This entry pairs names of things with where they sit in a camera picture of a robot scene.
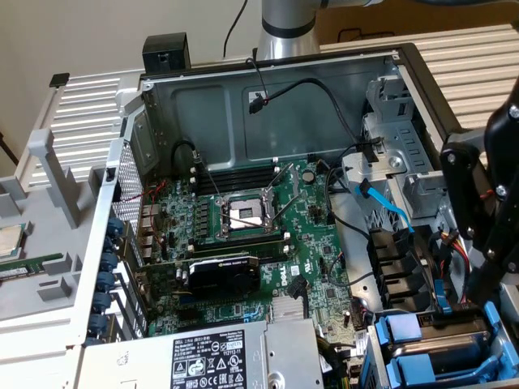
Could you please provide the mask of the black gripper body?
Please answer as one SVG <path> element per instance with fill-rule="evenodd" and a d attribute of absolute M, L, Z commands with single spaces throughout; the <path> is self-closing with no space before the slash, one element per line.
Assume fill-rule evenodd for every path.
<path fill-rule="evenodd" d="M 504 103 L 501 105 L 502 109 L 518 109 L 519 105 L 519 77 L 517 77 L 516 81 L 513 84 L 513 87 L 507 97 L 507 99 L 504 101 Z"/>

